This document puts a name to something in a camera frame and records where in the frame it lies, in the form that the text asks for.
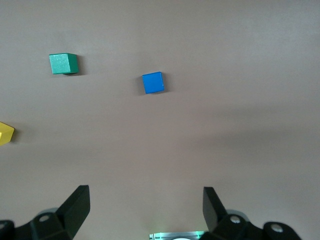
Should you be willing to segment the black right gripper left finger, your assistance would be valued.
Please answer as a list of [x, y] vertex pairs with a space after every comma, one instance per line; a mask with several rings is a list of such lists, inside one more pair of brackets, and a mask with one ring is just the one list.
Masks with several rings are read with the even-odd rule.
[[54, 212], [45, 211], [19, 227], [0, 221], [2, 240], [72, 240], [90, 212], [90, 188], [80, 185]]

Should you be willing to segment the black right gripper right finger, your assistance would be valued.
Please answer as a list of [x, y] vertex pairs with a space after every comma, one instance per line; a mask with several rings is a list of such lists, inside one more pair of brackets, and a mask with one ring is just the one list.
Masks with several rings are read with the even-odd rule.
[[281, 222], [266, 222], [263, 228], [236, 213], [229, 214], [213, 187], [203, 188], [202, 213], [208, 231], [202, 240], [300, 240], [290, 226]]

